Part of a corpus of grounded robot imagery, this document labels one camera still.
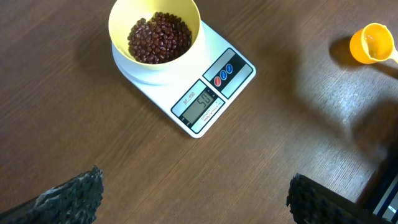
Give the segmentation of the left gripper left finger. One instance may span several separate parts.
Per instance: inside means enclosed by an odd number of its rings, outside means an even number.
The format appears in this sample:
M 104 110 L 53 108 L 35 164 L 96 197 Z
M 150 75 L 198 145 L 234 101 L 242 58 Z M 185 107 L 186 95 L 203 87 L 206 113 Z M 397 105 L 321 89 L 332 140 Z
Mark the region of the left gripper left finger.
M 1 213 L 1 223 L 91 224 L 104 192 L 103 171 L 97 166 Z

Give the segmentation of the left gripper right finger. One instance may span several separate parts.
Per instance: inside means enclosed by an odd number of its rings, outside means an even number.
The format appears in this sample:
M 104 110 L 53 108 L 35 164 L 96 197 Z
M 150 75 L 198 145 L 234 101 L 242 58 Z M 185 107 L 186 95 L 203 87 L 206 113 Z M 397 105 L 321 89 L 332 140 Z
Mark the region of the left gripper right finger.
M 383 224 L 385 219 L 297 173 L 286 200 L 295 223 Z

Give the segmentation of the yellow plastic scoop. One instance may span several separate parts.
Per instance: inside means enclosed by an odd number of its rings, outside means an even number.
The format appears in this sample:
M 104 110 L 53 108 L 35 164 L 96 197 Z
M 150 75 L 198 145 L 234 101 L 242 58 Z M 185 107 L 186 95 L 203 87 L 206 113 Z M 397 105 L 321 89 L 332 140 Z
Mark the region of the yellow plastic scoop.
M 397 49 L 389 29 L 379 23 L 368 24 L 357 31 L 349 42 L 354 59 L 362 64 L 393 60 L 397 62 Z

